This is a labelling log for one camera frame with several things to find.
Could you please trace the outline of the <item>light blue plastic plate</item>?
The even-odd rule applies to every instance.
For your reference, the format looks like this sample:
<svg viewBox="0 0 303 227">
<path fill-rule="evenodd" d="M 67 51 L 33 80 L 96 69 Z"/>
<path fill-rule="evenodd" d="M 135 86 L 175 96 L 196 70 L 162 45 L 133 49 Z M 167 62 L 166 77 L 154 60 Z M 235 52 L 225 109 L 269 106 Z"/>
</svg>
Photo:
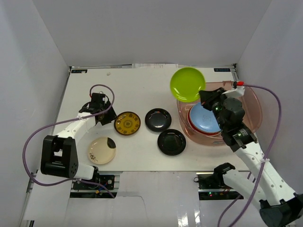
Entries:
<svg viewBox="0 0 303 227">
<path fill-rule="evenodd" d="M 194 128 L 201 132 L 214 134 L 221 131 L 214 113 L 206 110 L 200 103 L 191 107 L 188 120 Z"/>
</svg>

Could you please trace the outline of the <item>yellow patterned brown-rim plate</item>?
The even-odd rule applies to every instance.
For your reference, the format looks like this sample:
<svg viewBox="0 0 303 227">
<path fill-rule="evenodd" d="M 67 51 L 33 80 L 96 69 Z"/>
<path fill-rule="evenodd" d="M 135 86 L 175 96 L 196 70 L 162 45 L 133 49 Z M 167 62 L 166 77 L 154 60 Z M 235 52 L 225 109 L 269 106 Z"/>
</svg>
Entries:
<svg viewBox="0 0 303 227">
<path fill-rule="evenodd" d="M 123 136 L 135 134 L 140 126 L 141 119 L 134 112 L 122 112 L 117 116 L 114 122 L 115 131 Z"/>
</svg>

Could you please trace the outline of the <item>lime green plate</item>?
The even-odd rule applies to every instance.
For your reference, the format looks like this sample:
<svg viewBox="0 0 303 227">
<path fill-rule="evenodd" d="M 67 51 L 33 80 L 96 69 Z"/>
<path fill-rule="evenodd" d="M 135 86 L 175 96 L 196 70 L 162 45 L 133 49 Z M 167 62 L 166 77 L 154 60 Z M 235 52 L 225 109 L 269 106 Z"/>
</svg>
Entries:
<svg viewBox="0 0 303 227">
<path fill-rule="evenodd" d="M 199 91 L 205 90 L 203 74 L 191 67 L 177 70 L 170 80 L 172 95 L 180 102 L 191 103 L 200 98 Z"/>
</svg>

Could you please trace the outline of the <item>red teal floral plate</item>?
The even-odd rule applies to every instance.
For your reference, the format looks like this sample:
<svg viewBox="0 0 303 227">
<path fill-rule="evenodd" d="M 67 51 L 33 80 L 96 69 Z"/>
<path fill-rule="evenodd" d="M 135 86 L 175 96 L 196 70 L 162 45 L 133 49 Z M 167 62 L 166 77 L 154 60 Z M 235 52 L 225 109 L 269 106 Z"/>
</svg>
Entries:
<svg viewBox="0 0 303 227">
<path fill-rule="evenodd" d="M 218 131 L 218 132 L 212 132 L 212 133 L 209 133 L 209 132 L 205 132 L 205 131 L 202 131 L 200 129 L 198 129 L 191 121 L 190 119 L 190 111 L 191 111 L 192 107 L 189 109 L 188 113 L 187 113 L 187 121 L 189 123 L 189 125 L 191 126 L 191 128 L 197 132 L 199 132 L 200 134 L 203 134 L 205 136 L 217 136 L 221 133 L 221 131 Z"/>
</svg>

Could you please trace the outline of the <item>cream plate with flowers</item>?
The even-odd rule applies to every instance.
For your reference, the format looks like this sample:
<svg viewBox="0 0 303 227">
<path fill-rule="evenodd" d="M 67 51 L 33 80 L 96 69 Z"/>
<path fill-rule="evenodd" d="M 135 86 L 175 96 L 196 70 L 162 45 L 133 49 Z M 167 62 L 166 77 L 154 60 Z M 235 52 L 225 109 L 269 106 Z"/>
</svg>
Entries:
<svg viewBox="0 0 303 227">
<path fill-rule="evenodd" d="M 109 137 L 99 137 L 88 147 L 89 160 L 97 165 L 109 163 L 116 156 L 116 144 Z"/>
</svg>

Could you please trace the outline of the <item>black glossy plate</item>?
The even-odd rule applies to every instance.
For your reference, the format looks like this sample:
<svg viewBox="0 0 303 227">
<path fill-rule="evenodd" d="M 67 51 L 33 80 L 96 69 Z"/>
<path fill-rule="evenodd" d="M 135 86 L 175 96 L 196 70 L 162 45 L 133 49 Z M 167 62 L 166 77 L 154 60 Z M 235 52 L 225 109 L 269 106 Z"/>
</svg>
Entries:
<svg viewBox="0 0 303 227">
<path fill-rule="evenodd" d="M 163 132 L 172 123 L 171 115 L 162 108 L 151 109 L 145 116 L 146 127 L 153 132 Z"/>
<path fill-rule="evenodd" d="M 185 136 L 176 129 L 167 129 L 160 133 L 157 139 L 159 150 L 167 156 L 181 154 L 187 145 Z"/>
</svg>

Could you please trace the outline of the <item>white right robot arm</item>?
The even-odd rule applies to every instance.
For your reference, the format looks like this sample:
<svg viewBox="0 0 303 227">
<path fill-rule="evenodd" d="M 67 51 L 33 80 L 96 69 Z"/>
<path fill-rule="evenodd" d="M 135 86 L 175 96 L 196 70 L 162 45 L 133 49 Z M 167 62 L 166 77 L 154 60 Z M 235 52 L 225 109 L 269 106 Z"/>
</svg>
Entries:
<svg viewBox="0 0 303 227">
<path fill-rule="evenodd" d="M 221 129 L 225 144 L 239 157 L 255 177 L 255 182 L 242 176 L 233 165 L 224 163 L 214 169 L 214 184 L 218 188 L 233 188 L 247 199 L 233 226 L 253 205 L 268 227 L 285 227 L 303 215 L 303 196 L 297 194 L 279 175 L 263 152 L 254 133 L 243 123 L 245 111 L 238 97 L 245 85 L 236 83 L 232 90 L 218 88 L 199 91 L 201 105 L 212 111 Z"/>
</svg>

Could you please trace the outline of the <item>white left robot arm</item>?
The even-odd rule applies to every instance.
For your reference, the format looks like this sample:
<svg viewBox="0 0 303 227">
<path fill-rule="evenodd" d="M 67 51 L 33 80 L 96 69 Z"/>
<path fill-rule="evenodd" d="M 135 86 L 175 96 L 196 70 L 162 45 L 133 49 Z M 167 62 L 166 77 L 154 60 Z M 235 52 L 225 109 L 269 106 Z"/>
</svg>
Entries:
<svg viewBox="0 0 303 227">
<path fill-rule="evenodd" d="M 81 179 L 94 189 L 100 183 L 97 168 L 79 162 L 77 144 L 95 125 L 109 124 L 117 115 L 105 94 L 92 93 L 90 96 L 91 100 L 82 106 L 75 121 L 61 132 L 44 138 L 40 171 L 44 175 Z"/>
</svg>

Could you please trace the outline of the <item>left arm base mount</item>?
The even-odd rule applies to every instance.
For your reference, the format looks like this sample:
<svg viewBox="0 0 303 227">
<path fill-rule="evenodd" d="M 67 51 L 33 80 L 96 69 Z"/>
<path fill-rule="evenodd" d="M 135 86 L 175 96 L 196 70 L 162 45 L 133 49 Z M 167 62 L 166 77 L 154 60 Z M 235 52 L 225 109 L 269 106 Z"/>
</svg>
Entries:
<svg viewBox="0 0 303 227">
<path fill-rule="evenodd" d="M 113 199 L 117 195 L 116 176 L 100 175 L 97 177 L 98 185 L 74 181 L 71 187 L 71 198 L 85 199 Z"/>
</svg>

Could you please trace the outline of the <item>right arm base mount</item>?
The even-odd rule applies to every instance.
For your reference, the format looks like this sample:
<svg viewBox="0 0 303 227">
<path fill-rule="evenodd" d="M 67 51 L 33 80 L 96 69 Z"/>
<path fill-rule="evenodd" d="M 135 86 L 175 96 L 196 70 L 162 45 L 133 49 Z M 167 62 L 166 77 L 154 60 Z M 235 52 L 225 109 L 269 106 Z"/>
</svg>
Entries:
<svg viewBox="0 0 303 227">
<path fill-rule="evenodd" d="M 217 166 L 213 172 L 196 174 L 193 181 L 198 184 L 199 200 L 221 201 L 234 200 L 236 198 L 240 200 L 244 199 L 242 195 L 223 182 L 223 174 L 234 169 L 235 167 L 230 163 L 223 163 Z"/>
</svg>

